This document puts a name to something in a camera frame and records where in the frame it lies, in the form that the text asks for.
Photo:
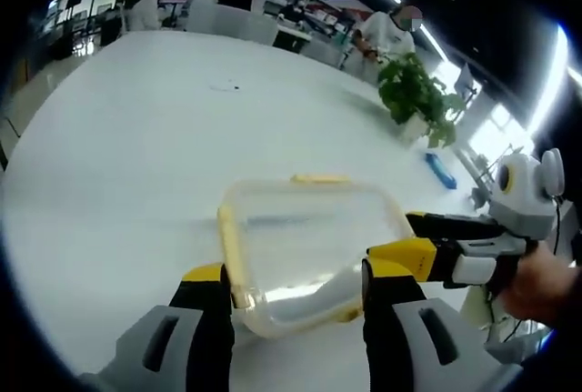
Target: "green potted plant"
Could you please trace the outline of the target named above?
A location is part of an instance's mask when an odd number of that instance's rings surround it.
[[[378,83],[382,102],[397,124],[405,124],[416,114],[426,123],[424,136],[428,136],[429,147],[455,142],[455,124],[447,114],[456,117],[465,103],[458,95],[446,95],[445,85],[428,76],[416,54],[387,62],[380,70]]]

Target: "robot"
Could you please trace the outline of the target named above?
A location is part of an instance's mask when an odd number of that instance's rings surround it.
[[[496,296],[523,255],[546,239],[564,192],[556,149],[537,161],[500,161],[489,215],[411,213],[416,237],[373,246],[362,266],[363,337],[375,391],[501,391],[519,375],[481,344],[477,330],[418,283],[485,285]],[[235,334],[224,264],[186,274],[168,307],[158,306],[117,341],[114,360],[81,380],[99,390],[227,391]]]

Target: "cable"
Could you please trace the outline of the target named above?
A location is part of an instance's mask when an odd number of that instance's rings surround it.
[[[557,198],[556,198],[556,216],[557,216],[557,222],[556,222],[556,243],[554,244],[554,256],[557,253],[557,246],[558,246],[559,241],[560,241],[560,222],[561,222],[560,219],[562,218],[562,215],[560,213],[560,203],[558,202]],[[507,336],[503,340],[504,343],[507,342],[517,332],[517,329],[519,328],[519,326],[521,326],[521,323],[522,322],[523,322],[522,320],[517,321],[516,327],[512,330],[511,333],[509,333],[509,336]]]

